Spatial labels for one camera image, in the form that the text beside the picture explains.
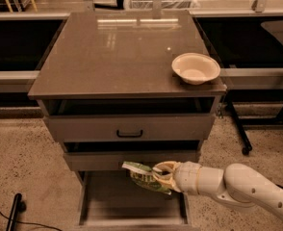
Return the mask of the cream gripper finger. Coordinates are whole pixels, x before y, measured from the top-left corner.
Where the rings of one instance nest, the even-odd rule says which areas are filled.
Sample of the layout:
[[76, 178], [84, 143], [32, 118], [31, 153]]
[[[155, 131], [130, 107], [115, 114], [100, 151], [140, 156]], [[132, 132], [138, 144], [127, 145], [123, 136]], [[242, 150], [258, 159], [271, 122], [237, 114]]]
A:
[[181, 166], [181, 162], [165, 161], [155, 165], [152, 169], [156, 174], [165, 175], [172, 174]]
[[160, 175], [158, 173], [155, 173], [153, 175], [153, 177], [164, 187], [179, 192], [180, 189], [178, 188], [174, 178], [173, 178], [173, 174], [169, 173], [167, 175]]

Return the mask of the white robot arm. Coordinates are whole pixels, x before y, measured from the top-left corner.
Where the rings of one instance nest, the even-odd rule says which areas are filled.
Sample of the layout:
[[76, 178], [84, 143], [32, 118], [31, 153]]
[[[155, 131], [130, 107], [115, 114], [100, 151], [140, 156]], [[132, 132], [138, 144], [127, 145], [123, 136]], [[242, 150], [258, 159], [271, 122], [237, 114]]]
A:
[[260, 206], [283, 221], [283, 188], [246, 165], [232, 164], [220, 169], [166, 161], [153, 170], [153, 177], [170, 190], [208, 196], [239, 211]]

